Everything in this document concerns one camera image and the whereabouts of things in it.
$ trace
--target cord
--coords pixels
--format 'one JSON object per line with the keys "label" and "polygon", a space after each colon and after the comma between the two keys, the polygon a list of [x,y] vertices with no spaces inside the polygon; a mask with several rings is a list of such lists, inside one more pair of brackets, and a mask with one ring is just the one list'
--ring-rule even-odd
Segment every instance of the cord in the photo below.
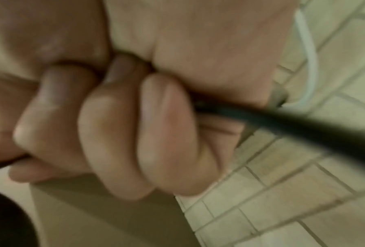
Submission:
{"label": "cord", "polygon": [[319,60],[314,40],[310,33],[306,18],[300,9],[298,9],[295,13],[295,24],[302,41],[304,53],[307,57],[309,75],[302,97],[296,102],[285,103],[283,107],[286,109],[299,109],[304,107],[315,93],[319,76]]}

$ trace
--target tile floor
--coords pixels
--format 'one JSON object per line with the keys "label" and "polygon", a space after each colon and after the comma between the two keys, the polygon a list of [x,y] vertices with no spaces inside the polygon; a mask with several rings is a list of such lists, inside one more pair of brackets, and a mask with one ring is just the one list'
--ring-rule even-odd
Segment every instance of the tile floor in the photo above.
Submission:
{"label": "tile floor", "polygon": [[[302,0],[321,73],[301,112],[365,132],[365,0]],[[307,77],[295,30],[274,81],[296,100]],[[355,162],[259,130],[228,174],[178,198],[203,247],[365,247],[365,171]]]}

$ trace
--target white wire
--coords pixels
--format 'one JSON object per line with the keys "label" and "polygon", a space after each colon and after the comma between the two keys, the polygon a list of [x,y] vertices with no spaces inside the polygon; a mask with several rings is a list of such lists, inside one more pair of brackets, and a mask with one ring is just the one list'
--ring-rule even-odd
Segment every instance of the white wire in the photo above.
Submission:
{"label": "white wire", "polygon": [[314,40],[307,25],[306,18],[300,9],[298,9],[295,13],[295,24],[307,57],[309,75],[302,97],[296,102],[285,103],[283,107],[286,109],[300,109],[304,107],[311,100],[315,93],[319,76],[319,60],[315,49]]}

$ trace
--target skin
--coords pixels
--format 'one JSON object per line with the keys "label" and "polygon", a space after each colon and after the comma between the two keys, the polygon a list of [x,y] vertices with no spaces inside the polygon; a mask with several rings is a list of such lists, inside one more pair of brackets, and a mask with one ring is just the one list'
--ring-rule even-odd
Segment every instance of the skin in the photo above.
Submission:
{"label": "skin", "polygon": [[243,125],[189,95],[263,107],[296,6],[0,0],[0,160],[32,155],[10,169],[19,182],[94,173],[126,200],[201,193]]}

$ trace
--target finger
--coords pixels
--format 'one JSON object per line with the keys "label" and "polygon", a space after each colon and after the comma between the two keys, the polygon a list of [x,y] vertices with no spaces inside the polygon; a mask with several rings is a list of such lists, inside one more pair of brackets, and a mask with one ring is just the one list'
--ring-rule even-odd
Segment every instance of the finger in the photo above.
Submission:
{"label": "finger", "polygon": [[204,191],[225,170],[243,124],[205,115],[197,121],[185,89],[161,74],[145,80],[140,99],[138,159],[144,175],[174,194]]}
{"label": "finger", "polygon": [[86,99],[79,133],[93,171],[121,199],[140,199],[153,191],[141,174],[135,155],[138,88],[150,72],[139,60],[119,55],[104,83]]}
{"label": "finger", "polygon": [[15,162],[9,169],[10,179],[18,183],[37,183],[76,175],[78,174],[68,172],[35,158]]}
{"label": "finger", "polygon": [[37,84],[0,78],[0,161],[24,154],[12,138],[20,115],[36,93]]}
{"label": "finger", "polygon": [[46,163],[90,173],[79,142],[77,119],[81,104],[97,83],[92,71],[77,65],[47,69],[37,96],[16,126],[16,143]]}

